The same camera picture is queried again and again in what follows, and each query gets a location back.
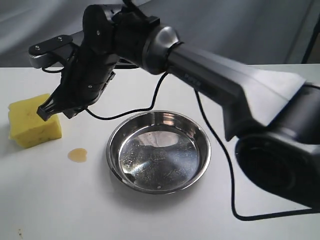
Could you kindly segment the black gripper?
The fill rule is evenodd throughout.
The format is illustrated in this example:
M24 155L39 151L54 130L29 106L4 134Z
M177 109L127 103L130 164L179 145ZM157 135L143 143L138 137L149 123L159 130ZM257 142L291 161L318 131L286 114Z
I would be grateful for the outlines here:
M85 106L100 98L118 61L115 53L95 52L82 43L65 73L62 87L57 87L37 108L37 115L46 122L55 114L63 113L72 119L83 112Z

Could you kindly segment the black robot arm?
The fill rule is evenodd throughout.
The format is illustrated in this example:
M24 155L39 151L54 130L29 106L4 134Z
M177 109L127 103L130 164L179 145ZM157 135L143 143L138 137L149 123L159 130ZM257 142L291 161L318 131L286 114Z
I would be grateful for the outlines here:
M95 103L125 59L153 75L169 73L222 107L227 141L259 188L320 208L320 86L298 74L262 70L189 46L130 0L93 4L82 18L83 40L68 35L29 49L43 67L63 65L60 85L37 114L72 118Z

